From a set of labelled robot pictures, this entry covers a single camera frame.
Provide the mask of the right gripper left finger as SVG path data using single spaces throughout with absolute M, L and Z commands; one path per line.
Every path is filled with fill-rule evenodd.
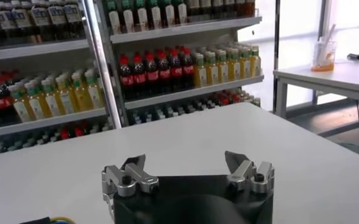
M 159 189 L 159 179 L 144 171 L 146 155 L 127 158 L 121 167 L 105 166 L 102 174 L 102 193 L 113 197 L 131 197 L 141 191 L 153 195 Z

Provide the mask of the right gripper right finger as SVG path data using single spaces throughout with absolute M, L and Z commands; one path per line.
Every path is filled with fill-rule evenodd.
M 224 152 L 230 170 L 227 183 L 234 191 L 250 190 L 256 194 L 266 194 L 274 190 L 274 167 L 262 161 L 256 166 L 246 155 L 230 151 Z

